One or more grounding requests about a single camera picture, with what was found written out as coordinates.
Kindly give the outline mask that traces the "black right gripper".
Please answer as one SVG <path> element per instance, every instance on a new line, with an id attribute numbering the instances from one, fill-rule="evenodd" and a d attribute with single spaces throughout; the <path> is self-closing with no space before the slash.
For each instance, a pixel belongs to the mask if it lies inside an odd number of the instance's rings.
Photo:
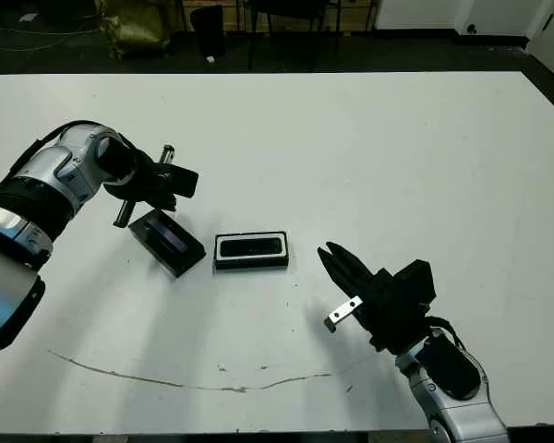
<path id="1" fill-rule="evenodd" d="M 329 332 L 353 316 L 370 334 L 376 351 L 400 354 L 428 335 L 425 317 L 435 299 L 430 267 L 406 267 L 395 274 L 372 272 L 353 253 L 334 242 L 319 247 L 319 259 L 348 300 L 324 319 Z"/>

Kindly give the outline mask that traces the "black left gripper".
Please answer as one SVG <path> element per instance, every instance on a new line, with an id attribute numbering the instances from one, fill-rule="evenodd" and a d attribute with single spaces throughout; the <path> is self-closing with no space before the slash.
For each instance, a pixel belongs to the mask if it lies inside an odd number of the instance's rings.
<path id="1" fill-rule="evenodd" d="M 104 189 L 113 197 L 123 201 L 113 225 L 127 226 L 136 204 L 143 201 L 154 210 L 176 211 L 174 180 L 175 148 L 164 145 L 161 158 L 154 162 L 145 152 L 137 150 L 135 171 L 123 184 L 105 183 Z"/>

